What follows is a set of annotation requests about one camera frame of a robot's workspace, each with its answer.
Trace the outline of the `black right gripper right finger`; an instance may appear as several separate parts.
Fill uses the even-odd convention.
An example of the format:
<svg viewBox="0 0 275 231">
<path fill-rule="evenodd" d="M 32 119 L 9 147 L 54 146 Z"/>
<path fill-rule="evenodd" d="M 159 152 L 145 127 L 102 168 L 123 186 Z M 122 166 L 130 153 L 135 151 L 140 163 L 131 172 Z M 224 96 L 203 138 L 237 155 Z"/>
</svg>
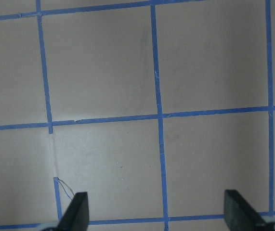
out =
<svg viewBox="0 0 275 231">
<path fill-rule="evenodd" d="M 230 231 L 267 230 L 267 222 L 237 190 L 224 191 L 223 215 Z"/>
</svg>

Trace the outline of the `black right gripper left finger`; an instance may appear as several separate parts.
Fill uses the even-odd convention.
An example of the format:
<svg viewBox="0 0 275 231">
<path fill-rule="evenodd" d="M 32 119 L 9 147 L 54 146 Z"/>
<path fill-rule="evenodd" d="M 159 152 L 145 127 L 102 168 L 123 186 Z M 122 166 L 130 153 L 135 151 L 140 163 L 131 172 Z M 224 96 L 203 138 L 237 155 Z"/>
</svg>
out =
<svg viewBox="0 0 275 231">
<path fill-rule="evenodd" d="M 57 225 L 58 231 L 86 231 L 90 222 L 87 192 L 76 193 Z"/>
</svg>

